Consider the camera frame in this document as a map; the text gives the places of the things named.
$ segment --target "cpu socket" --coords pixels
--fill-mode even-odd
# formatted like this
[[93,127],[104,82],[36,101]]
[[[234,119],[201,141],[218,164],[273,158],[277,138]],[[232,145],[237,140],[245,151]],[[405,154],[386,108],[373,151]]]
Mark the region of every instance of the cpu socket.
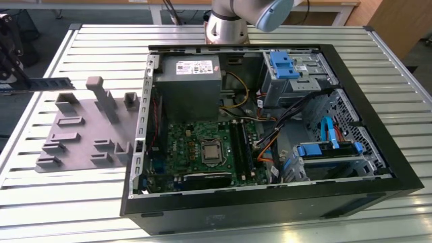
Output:
[[222,162],[222,147],[220,140],[201,141],[201,162],[214,167]]

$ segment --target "metal mesh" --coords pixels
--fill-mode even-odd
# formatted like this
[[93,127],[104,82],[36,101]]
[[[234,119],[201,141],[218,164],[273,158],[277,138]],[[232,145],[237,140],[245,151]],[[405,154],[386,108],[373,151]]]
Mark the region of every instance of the metal mesh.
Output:
[[365,128],[353,125],[353,122],[358,121],[358,117],[349,105],[342,90],[336,90],[329,96],[321,95],[310,100],[301,114],[309,138],[314,139],[314,141],[321,140],[320,121],[324,116],[329,116],[337,123],[344,138],[362,144],[364,156],[373,161],[374,166],[377,168],[385,167]]

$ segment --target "green circuit board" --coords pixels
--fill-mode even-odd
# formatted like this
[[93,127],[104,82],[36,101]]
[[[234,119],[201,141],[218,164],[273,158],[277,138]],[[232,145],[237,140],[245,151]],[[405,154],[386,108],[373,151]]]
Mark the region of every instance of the green circuit board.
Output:
[[[169,124],[165,174],[185,175],[193,173],[229,172],[232,173],[233,187],[266,183],[264,168],[254,170],[254,176],[252,178],[237,178],[229,125],[229,121]],[[244,128],[250,145],[258,139],[254,123],[250,121],[245,122]],[[221,161],[218,163],[208,164],[202,162],[202,150],[206,144],[220,145]],[[168,186],[162,186],[162,191],[169,192],[172,190]]]

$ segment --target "power supply label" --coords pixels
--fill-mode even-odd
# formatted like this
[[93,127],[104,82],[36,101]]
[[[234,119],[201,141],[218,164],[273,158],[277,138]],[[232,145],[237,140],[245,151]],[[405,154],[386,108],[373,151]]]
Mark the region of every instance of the power supply label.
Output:
[[212,74],[213,73],[213,65],[212,62],[208,61],[184,61],[177,62],[176,64],[176,74]]

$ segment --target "blue cable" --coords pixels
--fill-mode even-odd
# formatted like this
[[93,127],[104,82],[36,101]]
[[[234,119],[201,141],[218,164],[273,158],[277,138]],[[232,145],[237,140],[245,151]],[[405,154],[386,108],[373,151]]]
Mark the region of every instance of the blue cable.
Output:
[[333,147],[338,148],[336,132],[334,132],[334,128],[333,128],[333,120],[329,116],[324,116],[322,120],[321,120],[321,141],[326,141],[325,125],[328,126],[328,129],[329,129],[329,141],[332,142]]

